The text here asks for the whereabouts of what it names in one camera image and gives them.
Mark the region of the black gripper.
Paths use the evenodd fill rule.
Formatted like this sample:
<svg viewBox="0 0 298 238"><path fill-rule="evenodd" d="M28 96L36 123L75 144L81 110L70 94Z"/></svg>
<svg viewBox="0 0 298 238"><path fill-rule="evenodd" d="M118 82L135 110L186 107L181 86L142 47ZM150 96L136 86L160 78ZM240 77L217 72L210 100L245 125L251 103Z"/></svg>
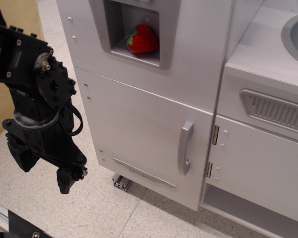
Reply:
<svg viewBox="0 0 298 238"><path fill-rule="evenodd" d="M86 156L58 123L43 130L22 128L14 119L2 122L7 131L7 145L12 157L24 172L29 172L42 158L57 166L57 182L61 194L87 175Z"/></svg>

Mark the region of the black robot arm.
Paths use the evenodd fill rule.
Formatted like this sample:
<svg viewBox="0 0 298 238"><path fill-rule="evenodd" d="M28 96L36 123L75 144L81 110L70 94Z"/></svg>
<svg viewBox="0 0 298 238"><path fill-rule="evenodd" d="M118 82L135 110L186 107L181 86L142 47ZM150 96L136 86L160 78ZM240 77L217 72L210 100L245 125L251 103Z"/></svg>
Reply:
<svg viewBox="0 0 298 238"><path fill-rule="evenodd" d="M21 28L7 25L0 10L0 83L14 104L13 118L2 122L11 155L25 171L39 159L56 166L62 194L87 175L86 157L73 136L80 112L72 105L75 81L54 57L53 49Z"/></svg>

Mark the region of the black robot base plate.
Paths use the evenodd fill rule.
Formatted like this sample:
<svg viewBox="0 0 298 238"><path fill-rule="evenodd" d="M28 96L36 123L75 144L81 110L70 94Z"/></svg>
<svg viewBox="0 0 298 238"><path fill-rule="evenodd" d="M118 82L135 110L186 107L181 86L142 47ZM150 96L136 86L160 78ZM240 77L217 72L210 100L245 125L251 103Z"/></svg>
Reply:
<svg viewBox="0 0 298 238"><path fill-rule="evenodd" d="M18 238L52 238L48 233L8 210L8 232Z"/></svg>

